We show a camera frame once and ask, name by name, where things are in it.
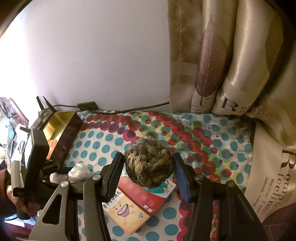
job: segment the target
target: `wall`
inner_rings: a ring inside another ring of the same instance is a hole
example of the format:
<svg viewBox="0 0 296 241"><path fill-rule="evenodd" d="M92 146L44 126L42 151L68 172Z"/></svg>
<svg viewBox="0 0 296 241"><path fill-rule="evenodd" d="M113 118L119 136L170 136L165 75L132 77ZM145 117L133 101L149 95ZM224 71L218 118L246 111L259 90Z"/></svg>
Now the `wall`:
<svg viewBox="0 0 296 241"><path fill-rule="evenodd" d="M167 1L33 0L0 39L0 96L34 120L37 95L106 110L168 101Z"/></svg>

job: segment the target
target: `person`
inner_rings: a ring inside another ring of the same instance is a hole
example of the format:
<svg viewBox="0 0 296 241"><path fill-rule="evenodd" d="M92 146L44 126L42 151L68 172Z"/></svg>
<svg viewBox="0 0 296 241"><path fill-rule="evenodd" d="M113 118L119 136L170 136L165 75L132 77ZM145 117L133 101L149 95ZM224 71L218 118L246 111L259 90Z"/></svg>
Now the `person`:
<svg viewBox="0 0 296 241"><path fill-rule="evenodd" d="M40 205L34 202L29 202L28 205L24 205L22 201L13 196L11 187L11 177L7 169L0 171L0 237L2 241L16 240L13 232L16 236L21 235L27 237L30 231L25 230L23 227L10 226L4 223L4 218L12 216L16 213L16 210L20 209L27 213L31 217L35 217L40 210Z"/></svg>

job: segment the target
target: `black cable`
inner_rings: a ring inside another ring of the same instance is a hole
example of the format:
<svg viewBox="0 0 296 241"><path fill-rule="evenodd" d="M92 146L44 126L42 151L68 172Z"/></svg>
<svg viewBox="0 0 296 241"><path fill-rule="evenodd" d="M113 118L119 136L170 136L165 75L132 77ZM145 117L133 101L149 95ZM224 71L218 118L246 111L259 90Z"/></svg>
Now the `black cable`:
<svg viewBox="0 0 296 241"><path fill-rule="evenodd" d="M101 112L101 111L94 111L94 110L89 110L89 109L86 109L86 108L83 108L83 107L78 107L78 106L75 106L75 105L64 105L64 104L56 104L56 105L53 105L53 107L56 107L56 106L62 106L62 107L70 107L70 108L79 108L79 109L83 109L83 110L87 110L87 111L90 111L92 113L95 113L95 114L104 114L104 115L115 115L115 114L124 114L126 112L130 112L130 111L136 111L136 110L143 110L143 109L150 109L150 108L155 108L155 107L159 107L159 106L163 106L163 105L167 105L169 104L170 102L164 102L164 103L161 103L161 104L156 104L156 105L150 105L150 106L145 106L145 107L138 107L138 108L133 108L133 109L128 109L128 110L120 110L120 111L115 111L115 112Z"/></svg>
<svg viewBox="0 0 296 241"><path fill-rule="evenodd" d="M12 218L12 219L4 219L4 221L12 221L12 220L15 220L15 219L17 219L17 217Z"/></svg>

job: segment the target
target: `polka dot tablecloth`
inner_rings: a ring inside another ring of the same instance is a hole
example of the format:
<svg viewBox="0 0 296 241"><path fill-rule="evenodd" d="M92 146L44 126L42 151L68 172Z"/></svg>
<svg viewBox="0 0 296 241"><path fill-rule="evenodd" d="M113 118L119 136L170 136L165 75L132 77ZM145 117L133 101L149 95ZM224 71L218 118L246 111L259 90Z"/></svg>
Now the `polka dot tablecloth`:
<svg viewBox="0 0 296 241"><path fill-rule="evenodd" d="M196 173L225 183L233 180L244 192L252 161L251 125L240 119L217 115L186 113L130 112L107 115L78 112L84 124L65 161L65 166L85 163L93 173L100 173L115 154L127 150L141 136L152 136L179 152ZM112 241L182 241L192 213L192 204L184 202L178 189L134 234L127 235L108 215L105 219ZM216 240L217 207L213 206L211 239ZM80 240L86 240L83 201L78 202Z"/></svg>

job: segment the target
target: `maroon sleeve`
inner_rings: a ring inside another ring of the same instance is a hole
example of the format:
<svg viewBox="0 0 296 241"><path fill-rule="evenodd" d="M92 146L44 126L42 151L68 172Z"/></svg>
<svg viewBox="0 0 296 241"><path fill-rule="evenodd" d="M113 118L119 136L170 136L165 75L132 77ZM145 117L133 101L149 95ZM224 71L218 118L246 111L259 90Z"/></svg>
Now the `maroon sleeve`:
<svg viewBox="0 0 296 241"><path fill-rule="evenodd" d="M9 172L4 169L0 171L0 216L9 217L16 213L16 207L8 199L6 194L7 182L10 181Z"/></svg>

